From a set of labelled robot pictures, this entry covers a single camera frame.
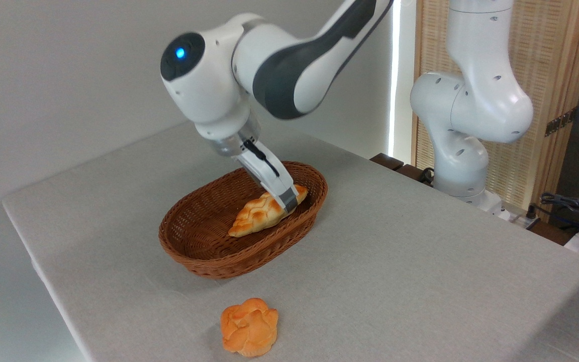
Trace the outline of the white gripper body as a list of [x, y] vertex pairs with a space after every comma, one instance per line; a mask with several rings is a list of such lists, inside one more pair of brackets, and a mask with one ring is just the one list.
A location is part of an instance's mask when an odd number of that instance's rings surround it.
[[282, 162], [262, 142], [241, 142], [239, 162], [268, 191], [268, 181], [275, 177], [291, 177]]

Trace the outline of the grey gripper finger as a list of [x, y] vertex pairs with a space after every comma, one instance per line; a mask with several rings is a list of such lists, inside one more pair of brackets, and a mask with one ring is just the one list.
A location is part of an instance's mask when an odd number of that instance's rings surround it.
[[268, 181], [268, 191], [285, 213], [291, 213], [298, 206], [298, 192], [292, 177], [275, 177]]

